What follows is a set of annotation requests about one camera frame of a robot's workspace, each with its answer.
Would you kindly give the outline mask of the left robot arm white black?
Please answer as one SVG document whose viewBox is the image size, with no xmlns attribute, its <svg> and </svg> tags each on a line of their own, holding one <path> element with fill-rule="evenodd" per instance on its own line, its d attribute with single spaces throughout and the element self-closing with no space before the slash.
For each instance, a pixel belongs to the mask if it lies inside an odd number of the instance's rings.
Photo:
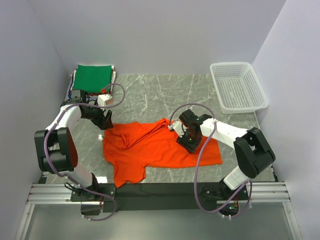
<svg viewBox="0 0 320 240">
<path fill-rule="evenodd" d="M 96 176 L 79 163 L 70 129 L 80 119 L 90 120 L 100 130 L 111 129 L 112 111 L 105 109 L 111 98 L 109 94 L 103 94 L 90 104 L 85 90 L 72 90 L 54 121 L 34 134 L 40 170 L 65 178 L 67 183 L 64 186 L 88 201 L 101 198 L 100 188 Z"/>
</svg>

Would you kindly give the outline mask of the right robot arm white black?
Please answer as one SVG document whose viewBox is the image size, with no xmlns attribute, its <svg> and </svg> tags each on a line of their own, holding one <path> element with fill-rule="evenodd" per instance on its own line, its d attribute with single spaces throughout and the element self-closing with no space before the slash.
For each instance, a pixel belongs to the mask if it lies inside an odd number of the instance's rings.
<svg viewBox="0 0 320 240">
<path fill-rule="evenodd" d="M 188 109 L 168 129 L 177 133 L 176 142 L 190 154 L 196 151 L 203 137 L 234 149 L 237 166 L 213 190 L 215 200 L 232 199 L 241 184 L 256 178 L 276 160 L 267 139 L 257 127 L 235 127 L 208 114 L 197 116 Z"/>
</svg>

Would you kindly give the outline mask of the orange t shirt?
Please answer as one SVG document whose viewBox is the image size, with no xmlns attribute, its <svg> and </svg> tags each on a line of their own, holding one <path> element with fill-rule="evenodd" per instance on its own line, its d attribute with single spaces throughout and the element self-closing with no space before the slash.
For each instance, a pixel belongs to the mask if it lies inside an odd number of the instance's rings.
<svg viewBox="0 0 320 240">
<path fill-rule="evenodd" d="M 126 183 L 137 184 L 146 178 L 146 167 L 195 167 L 200 148 L 189 153 L 177 143 L 178 135 L 168 129 L 169 120 L 152 123 L 115 123 L 104 131 L 103 155 L 113 166 L 117 188 Z"/>
</svg>

